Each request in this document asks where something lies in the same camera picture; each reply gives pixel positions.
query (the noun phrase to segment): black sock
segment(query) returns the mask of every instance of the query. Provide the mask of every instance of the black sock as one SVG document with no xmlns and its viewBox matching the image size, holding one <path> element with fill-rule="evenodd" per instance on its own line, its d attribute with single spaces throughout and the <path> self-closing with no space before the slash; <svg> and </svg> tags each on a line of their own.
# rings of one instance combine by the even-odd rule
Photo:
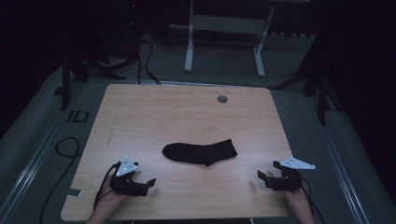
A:
<svg viewBox="0 0 396 224">
<path fill-rule="evenodd" d="M 206 146 L 174 143 L 163 148 L 163 155 L 169 160 L 204 164 L 206 167 L 237 154 L 231 139 Z"/>
</svg>

